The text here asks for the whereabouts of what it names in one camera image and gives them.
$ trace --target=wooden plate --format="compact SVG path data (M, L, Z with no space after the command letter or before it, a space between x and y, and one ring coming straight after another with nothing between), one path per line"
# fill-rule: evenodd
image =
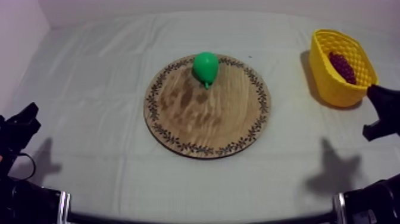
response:
M150 131L187 157L222 158L244 150L266 126L267 86L246 64L218 55L217 78L206 90L193 76L194 58L172 62L152 80L144 105Z

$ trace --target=red grapes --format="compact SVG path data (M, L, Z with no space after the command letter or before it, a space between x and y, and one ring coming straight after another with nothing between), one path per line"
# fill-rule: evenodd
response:
M343 55L331 52L329 53L329 61L346 82L356 84L354 70Z

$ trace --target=decorative border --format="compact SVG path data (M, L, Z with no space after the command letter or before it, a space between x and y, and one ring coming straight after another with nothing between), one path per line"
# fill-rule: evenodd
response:
M179 60L176 63L168 65L157 77L155 83L151 86L151 90L149 95L146 97L146 101L148 102L147 108L149 110L149 118L152 120L154 131L162 136L166 143L170 145L176 145L179 148L180 153L190 152L190 153L204 153L205 156L209 155L218 155L218 157L224 157L227 155L231 155L237 153L239 151L244 150L250 143L253 143L256 140L256 135L261 131L263 124L267 122L267 114L269 113L269 106L267 103L268 95L264 90L264 84L262 80L259 80L259 77L256 75L255 71L240 61L236 61L227 57L222 56L219 59L219 63L224 63L229 66L235 66L239 69L243 69L245 74L249 77L250 83L254 85L258 94L257 101L260 105L260 116L256 119L254 124L248 130L248 134L246 136L240 137L240 140L236 142L231 142L225 147L220 147L217 150L214 148L210 148L208 146L197 145L191 142L184 143L180 142L178 137L172 135L170 131L164 129L163 126L157 121L159 120L158 114L158 105L156 101L156 96L159 94L159 90L163 86L164 81L167 78L167 75L171 73L173 70L179 69L181 66L186 66L189 63L193 63L195 60L194 56L190 59Z

